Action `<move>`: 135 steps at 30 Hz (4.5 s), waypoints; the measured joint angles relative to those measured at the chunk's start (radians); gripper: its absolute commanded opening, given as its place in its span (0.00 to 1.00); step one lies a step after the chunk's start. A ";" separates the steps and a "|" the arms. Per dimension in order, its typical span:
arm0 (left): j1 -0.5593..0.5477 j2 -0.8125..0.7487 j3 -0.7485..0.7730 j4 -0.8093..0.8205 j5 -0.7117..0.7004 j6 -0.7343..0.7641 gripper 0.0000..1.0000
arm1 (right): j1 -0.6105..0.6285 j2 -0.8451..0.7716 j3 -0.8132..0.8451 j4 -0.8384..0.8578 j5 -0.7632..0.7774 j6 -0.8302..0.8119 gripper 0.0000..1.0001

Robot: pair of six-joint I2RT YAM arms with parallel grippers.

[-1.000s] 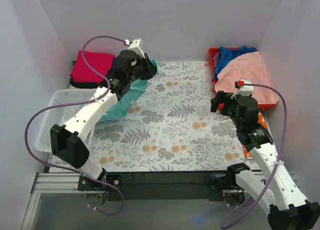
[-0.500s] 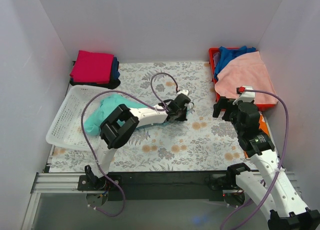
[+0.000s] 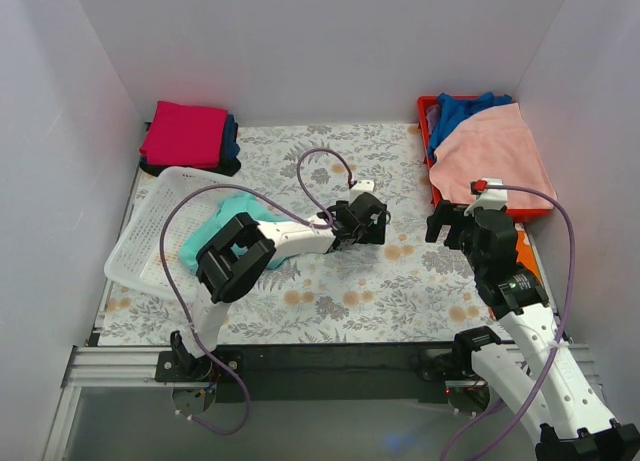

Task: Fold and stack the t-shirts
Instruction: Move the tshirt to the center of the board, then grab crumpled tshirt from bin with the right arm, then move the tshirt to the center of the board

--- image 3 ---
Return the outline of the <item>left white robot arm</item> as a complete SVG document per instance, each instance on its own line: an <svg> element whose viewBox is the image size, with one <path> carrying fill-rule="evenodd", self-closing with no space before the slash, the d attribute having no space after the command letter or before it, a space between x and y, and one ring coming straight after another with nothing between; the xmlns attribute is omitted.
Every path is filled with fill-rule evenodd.
<svg viewBox="0 0 640 461"><path fill-rule="evenodd" d="M389 218L387 205L362 190L307 219L260 221L247 212L232 216L196 254L195 298L183 304L189 332L171 333L173 365L193 381L214 370L211 354L231 304L252 290L270 262L354 244L382 245Z"/></svg>

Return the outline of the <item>white plastic basket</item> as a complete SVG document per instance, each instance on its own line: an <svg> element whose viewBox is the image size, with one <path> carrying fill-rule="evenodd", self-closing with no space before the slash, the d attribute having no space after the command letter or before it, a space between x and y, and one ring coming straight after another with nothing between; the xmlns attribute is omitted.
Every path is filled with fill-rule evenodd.
<svg viewBox="0 0 640 461"><path fill-rule="evenodd" d="M161 299L173 300L159 254L161 230L167 217L187 195L215 183L237 184L242 180L193 168L170 167L151 183L147 194L119 237L104 266L108 279ZM186 301L192 300L198 281L178 253L184 242L218 210L219 201L233 195L229 189L200 194L172 218L165 238L165 257L170 274Z"/></svg>

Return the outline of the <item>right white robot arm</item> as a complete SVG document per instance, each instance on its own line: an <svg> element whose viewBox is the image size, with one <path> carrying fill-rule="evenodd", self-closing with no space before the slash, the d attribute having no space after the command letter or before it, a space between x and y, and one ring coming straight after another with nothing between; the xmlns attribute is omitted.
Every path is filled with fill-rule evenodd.
<svg viewBox="0 0 640 461"><path fill-rule="evenodd" d="M452 364L464 378L479 376L513 411L539 460L631 460L639 431L621 423L589 384L561 339L545 289L517 259L518 233L505 209L440 202L426 239L442 227L446 247L469 262L476 289L524 359L519 367L488 326L458 333Z"/></svg>

